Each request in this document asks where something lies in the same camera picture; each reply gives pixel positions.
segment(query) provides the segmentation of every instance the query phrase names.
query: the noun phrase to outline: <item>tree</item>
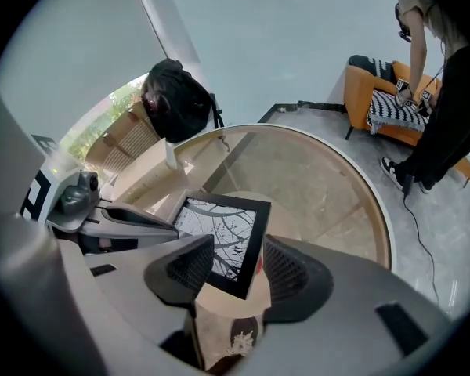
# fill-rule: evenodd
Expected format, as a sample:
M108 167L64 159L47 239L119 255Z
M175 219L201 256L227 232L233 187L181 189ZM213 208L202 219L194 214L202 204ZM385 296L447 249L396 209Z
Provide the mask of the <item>tree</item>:
M85 156L93 143L140 98L140 91L141 83L132 84L129 82L111 93L110 99L113 102L111 108L101 114L76 138L71 136L73 132L69 131L60 145L73 157L79 161L85 162ZM103 177L102 171L98 171L98 173L100 177Z

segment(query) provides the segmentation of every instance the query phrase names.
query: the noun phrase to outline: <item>chair leg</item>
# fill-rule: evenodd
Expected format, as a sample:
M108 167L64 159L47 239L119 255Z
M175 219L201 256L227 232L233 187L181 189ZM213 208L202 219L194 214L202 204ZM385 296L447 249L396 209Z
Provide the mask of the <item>chair leg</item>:
M348 140L352 131L353 131L353 127L350 125L350 128L348 128L348 132L346 133L346 137L345 137L346 140Z

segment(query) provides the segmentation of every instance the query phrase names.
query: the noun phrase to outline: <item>person's arm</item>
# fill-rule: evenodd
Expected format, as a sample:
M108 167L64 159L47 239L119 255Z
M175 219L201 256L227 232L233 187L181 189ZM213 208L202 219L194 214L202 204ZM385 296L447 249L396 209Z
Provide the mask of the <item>person's arm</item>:
M439 94L440 94L440 89L441 88L442 88L442 82L440 82L440 85L437 88L435 95L432 95L432 97L430 98L430 107L431 108L435 108L435 106L437 105L437 100L439 100Z
M410 79L409 88L411 94L416 93L416 89L423 75L426 61L426 38L425 25L418 9L412 9L404 14L404 19L410 30Z

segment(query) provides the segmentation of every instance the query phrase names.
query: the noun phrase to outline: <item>glass tabletop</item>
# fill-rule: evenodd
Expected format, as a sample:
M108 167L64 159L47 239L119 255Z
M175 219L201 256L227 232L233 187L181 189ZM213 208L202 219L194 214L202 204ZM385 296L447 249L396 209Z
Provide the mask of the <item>glass tabletop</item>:
M293 129L241 125L175 148L179 171L134 205L163 220L185 190L272 204L267 233L391 268L388 227L364 177L333 146Z

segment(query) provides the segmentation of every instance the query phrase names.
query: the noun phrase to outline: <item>marble floor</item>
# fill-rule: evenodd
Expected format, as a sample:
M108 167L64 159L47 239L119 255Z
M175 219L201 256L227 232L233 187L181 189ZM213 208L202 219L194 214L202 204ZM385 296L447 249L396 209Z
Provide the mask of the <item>marble floor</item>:
M382 156L401 161L410 148L359 130L354 130L346 141L348 118L333 111L302 108L276 112L268 122L298 128L327 140L365 171L389 212L395 235L396 273L436 302L431 259L418 243L414 220L403 206L402 193L379 167ZM439 306L453 318L466 313L470 306L470 183L463 188L464 182L464 176L451 169L430 194L424 195L415 185L407 198L407 206L418 219L421 240L436 262Z
M285 237L377 260L377 245L363 204L348 178L313 146L286 135L254 136L208 192L234 190L257 192L285 210L284 217L292 218L296 228Z

